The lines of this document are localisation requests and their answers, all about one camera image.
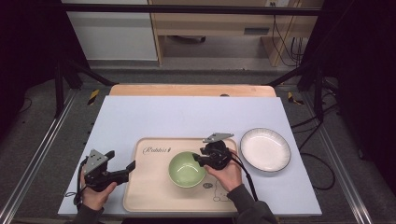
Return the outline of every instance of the gray carpet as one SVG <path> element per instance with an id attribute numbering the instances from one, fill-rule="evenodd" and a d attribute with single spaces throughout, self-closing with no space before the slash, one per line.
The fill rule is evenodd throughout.
<path id="1" fill-rule="evenodd" d="M 99 71 L 105 77 L 122 83 L 209 83 L 209 84 L 258 84 L 274 79 L 274 74 L 255 71 L 195 71 L 186 74 L 181 71 Z M 104 97 L 109 88 L 104 87 L 90 78 L 83 76 L 84 87 L 79 91 L 76 101 L 65 120 L 62 129 L 53 142 L 46 159 L 41 165 L 32 186 L 29 188 L 15 218 L 50 218 L 59 217 L 57 211 L 62 202 L 64 190 L 78 165 L 84 143 L 95 122 Z M 87 105 L 92 90 L 100 89 L 93 105 Z M 0 205 L 3 207 L 12 190 L 18 184 L 24 169 L 43 139 L 52 123 L 55 96 L 53 81 L 33 87 L 26 93 L 32 105 L 19 114 L 8 136 L 0 145 Z M 290 124 L 296 124 L 311 116 L 306 105 L 298 105 L 288 101 L 286 91 L 276 91 L 281 97 Z M 294 92 L 295 99 L 302 99 L 299 92 Z M 326 106 L 335 103 L 332 96 L 324 98 Z M 294 131 L 312 128 L 307 124 Z M 325 116 L 325 128 L 332 137 L 338 153 L 349 171 L 374 223 L 396 223 L 396 200 L 384 180 L 369 161 L 359 159 L 357 149 L 351 140 L 350 133 L 337 109 Z M 310 132 L 296 133 L 295 139 L 299 146 Z M 327 161 L 323 144 L 317 134 L 303 147 L 302 152 L 312 153 Z M 304 157 L 304 164 L 310 179 L 315 186 L 328 186 L 331 183 L 329 170 L 320 162 Z M 356 223 L 348 201 L 336 181 L 330 190 L 317 190 L 317 197 L 323 215 L 320 217 L 285 217 L 282 223 Z M 105 220 L 117 220 L 104 217 Z"/>

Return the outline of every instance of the floor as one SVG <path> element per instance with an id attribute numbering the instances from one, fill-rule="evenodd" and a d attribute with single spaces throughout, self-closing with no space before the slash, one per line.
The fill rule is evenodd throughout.
<path id="1" fill-rule="evenodd" d="M 168 37 L 163 64 L 133 62 L 121 66 L 95 63 L 97 73 L 110 80 L 122 83 L 210 83 L 210 84 L 265 84 L 293 69 L 293 61 L 285 53 L 286 64 L 272 67 L 258 37 L 208 36 L 205 43 L 194 39 Z M 109 88 L 82 75 L 84 86 L 75 92 L 75 100 L 69 113 L 57 131 L 48 152 L 43 155 L 39 169 L 32 174 L 31 181 L 15 204 L 18 208 L 13 223 L 63 223 L 57 210 L 64 196 L 84 144 L 100 110 Z M 281 98 L 290 125 L 311 118 L 312 92 L 298 92 L 292 78 L 276 88 Z M 99 89 L 93 105 L 87 105 L 92 90 Z M 65 94 L 70 94 L 67 87 Z M 20 183 L 29 162 L 51 128 L 55 113 L 54 83 L 50 80 L 26 92 L 26 104 L 8 136 L 0 143 L 0 205 L 10 203 L 13 190 Z M 336 104 L 333 94 L 323 90 L 324 108 Z M 302 152 L 311 153 L 337 173 L 337 167 L 346 171 L 339 175 L 334 186 L 328 190 L 317 189 L 317 197 L 323 215 L 320 217 L 282 217 L 281 223 L 396 223 L 396 200 L 384 180 L 370 161 L 358 156 L 358 149 L 350 132 L 332 107 L 318 131 L 304 145 Z M 293 129 L 297 145 L 301 146 L 316 127 L 315 122 Z M 339 156 L 340 164 L 333 161 Z M 303 156 L 310 179 L 317 188 L 330 186 L 332 173 L 324 163 Z M 359 214 L 367 212 L 366 218 Z M 121 219 L 104 217 L 106 223 L 121 223 Z"/>

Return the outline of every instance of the green bowl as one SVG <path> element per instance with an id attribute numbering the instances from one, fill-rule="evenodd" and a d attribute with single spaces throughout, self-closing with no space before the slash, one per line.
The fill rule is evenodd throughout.
<path id="1" fill-rule="evenodd" d="M 171 180 L 182 188 L 198 185 L 206 175 L 205 168 L 199 166 L 189 151 L 178 153 L 169 163 L 168 172 Z"/>

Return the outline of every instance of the table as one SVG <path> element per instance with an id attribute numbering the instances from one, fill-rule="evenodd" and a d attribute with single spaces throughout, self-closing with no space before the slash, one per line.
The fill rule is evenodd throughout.
<path id="1" fill-rule="evenodd" d="M 232 97 L 215 97 L 221 94 Z M 298 153 L 283 105 L 275 96 L 271 87 L 249 85 L 115 86 L 102 105 L 81 160 L 89 155 L 93 148 L 103 153 L 115 150 L 116 156 L 108 163 L 108 171 L 117 171 L 129 164 L 135 143 L 144 137 L 207 137 L 218 132 L 233 133 L 233 140 L 239 143 L 242 135 L 248 130 L 265 127 L 280 133 L 288 141 L 291 160 L 282 171 L 265 173 L 250 166 L 242 157 L 253 178 L 259 199 L 266 201 L 278 217 L 321 215 L 318 200 Z M 77 172 L 78 169 L 67 191 L 75 190 Z M 193 211 L 188 214 L 178 211 L 127 212 L 122 206 L 125 186 L 118 186 L 111 194 L 105 206 L 106 214 L 119 217 L 208 215 Z M 58 212 L 60 215 L 73 216 L 77 212 L 72 200 L 64 198 Z M 211 214 L 219 217 L 233 215 Z"/>

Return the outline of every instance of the person's left hand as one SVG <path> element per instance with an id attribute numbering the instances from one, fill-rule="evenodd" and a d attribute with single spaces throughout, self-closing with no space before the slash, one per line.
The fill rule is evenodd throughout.
<path id="1" fill-rule="evenodd" d="M 85 187 L 84 172 L 80 174 L 81 185 Z M 90 187 L 85 188 L 82 191 L 82 203 L 91 208 L 92 210 L 99 211 L 102 209 L 103 205 L 106 203 L 108 195 L 116 188 L 117 183 L 113 182 L 106 189 L 101 192 L 96 192 Z"/>

